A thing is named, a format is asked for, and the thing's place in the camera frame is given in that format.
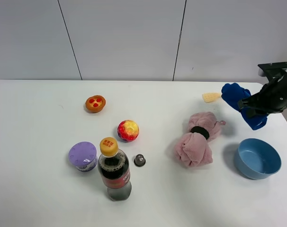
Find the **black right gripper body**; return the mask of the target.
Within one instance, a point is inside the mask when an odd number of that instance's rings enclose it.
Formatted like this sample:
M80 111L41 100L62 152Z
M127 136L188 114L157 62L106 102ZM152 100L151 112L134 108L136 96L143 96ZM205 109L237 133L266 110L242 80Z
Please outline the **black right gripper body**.
M249 118L287 109L287 62L259 64L258 67L269 82L260 92L238 101L238 107L246 109Z

